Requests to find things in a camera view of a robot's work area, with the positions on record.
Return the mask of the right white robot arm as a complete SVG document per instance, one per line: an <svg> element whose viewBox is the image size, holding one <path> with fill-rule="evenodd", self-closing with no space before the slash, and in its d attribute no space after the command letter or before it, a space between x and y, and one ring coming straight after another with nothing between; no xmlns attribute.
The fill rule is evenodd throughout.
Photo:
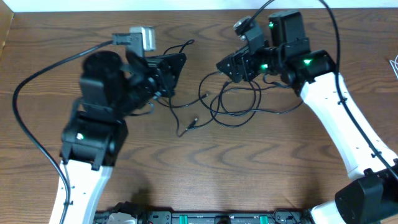
<svg viewBox="0 0 398 224"><path fill-rule="evenodd" d="M246 45L218 62L235 82L279 75L316 114L334 142L350 183L333 200L310 208L302 223L379 223L397 214L397 154L376 134L352 99L327 51L310 49L296 10L269 16L271 40L251 16L234 25Z"/></svg>

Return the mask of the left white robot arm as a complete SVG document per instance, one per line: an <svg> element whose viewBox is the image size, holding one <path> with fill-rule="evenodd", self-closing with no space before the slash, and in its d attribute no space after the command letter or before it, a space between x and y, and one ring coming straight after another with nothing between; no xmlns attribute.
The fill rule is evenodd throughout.
<svg viewBox="0 0 398 224"><path fill-rule="evenodd" d="M82 97L62 133L61 171L50 223L92 223L101 194L128 135L125 118L155 96L172 97L187 60L184 53L140 57L127 63L112 51L83 62Z"/></svg>

